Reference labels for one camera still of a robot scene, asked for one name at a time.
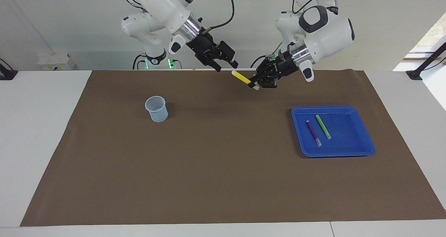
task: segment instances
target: plastic tray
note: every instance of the plastic tray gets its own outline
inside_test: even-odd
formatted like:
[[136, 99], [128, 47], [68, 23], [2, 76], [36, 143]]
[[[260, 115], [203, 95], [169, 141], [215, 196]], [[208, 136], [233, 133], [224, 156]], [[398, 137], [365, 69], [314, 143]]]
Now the plastic tray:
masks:
[[[375, 147], [361, 121], [358, 112], [350, 106], [295, 107], [291, 111], [301, 149], [311, 158], [337, 156], [368, 156]], [[327, 139], [316, 120], [319, 115], [331, 135]], [[316, 141], [306, 125], [310, 121], [317, 132], [322, 146]]]

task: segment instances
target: white wall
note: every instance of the white wall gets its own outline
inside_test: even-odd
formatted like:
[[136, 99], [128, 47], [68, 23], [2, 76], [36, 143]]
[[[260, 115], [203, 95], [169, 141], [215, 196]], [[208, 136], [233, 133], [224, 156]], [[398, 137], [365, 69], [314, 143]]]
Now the white wall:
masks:
[[[271, 53], [281, 41], [276, 16], [291, 0], [235, 0], [236, 16], [212, 31], [236, 50], [240, 67]], [[392, 70], [446, 12], [444, 0], [339, 0], [356, 40], [317, 64], [317, 69]], [[209, 27], [227, 20], [229, 0], [195, 0], [191, 10]], [[19, 70], [38, 70], [37, 54], [68, 53], [83, 70], [129, 69], [142, 52], [121, 31], [121, 19], [138, 12], [124, 0], [0, 0], [0, 56]], [[159, 31], [169, 39], [166, 31]], [[202, 68], [188, 48], [178, 56], [185, 68]]]

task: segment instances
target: light blue plastic cup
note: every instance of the light blue plastic cup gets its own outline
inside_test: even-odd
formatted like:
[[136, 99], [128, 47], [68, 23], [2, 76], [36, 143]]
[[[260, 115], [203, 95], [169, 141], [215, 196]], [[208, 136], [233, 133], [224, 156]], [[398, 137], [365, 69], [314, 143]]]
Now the light blue plastic cup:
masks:
[[163, 97], [153, 96], [145, 102], [145, 108], [150, 113], [150, 117], [156, 123], [161, 123], [167, 119], [169, 113], [166, 108], [166, 101]]

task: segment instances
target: white floor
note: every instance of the white floor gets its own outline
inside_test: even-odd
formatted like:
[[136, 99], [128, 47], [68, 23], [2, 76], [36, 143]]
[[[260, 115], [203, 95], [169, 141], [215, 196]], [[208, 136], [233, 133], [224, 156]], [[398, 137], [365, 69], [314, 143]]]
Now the white floor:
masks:
[[[416, 70], [424, 61], [403, 61], [393, 71]], [[438, 100], [440, 105], [446, 110], [446, 66], [440, 64], [430, 70], [421, 73], [423, 82]]]

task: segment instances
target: black stand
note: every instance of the black stand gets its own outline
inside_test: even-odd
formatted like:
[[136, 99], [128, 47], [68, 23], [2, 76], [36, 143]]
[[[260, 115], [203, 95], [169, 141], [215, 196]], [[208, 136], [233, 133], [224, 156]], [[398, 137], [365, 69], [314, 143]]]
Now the black stand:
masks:
[[18, 70], [8, 70], [2, 64], [0, 64], [0, 72], [4, 76], [4, 77], [0, 76], [0, 80], [12, 80], [17, 75], [17, 73], [19, 71]]
[[426, 70], [426, 67], [428, 67], [435, 59], [437, 59], [444, 51], [446, 51], [446, 43], [444, 43], [440, 48], [438, 48], [437, 51], [435, 51], [432, 56], [430, 56], [426, 61], [420, 65], [417, 70], [409, 70], [407, 71], [407, 75], [411, 80], [423, 80], [420, 77], [420, 74], [422, 71]]

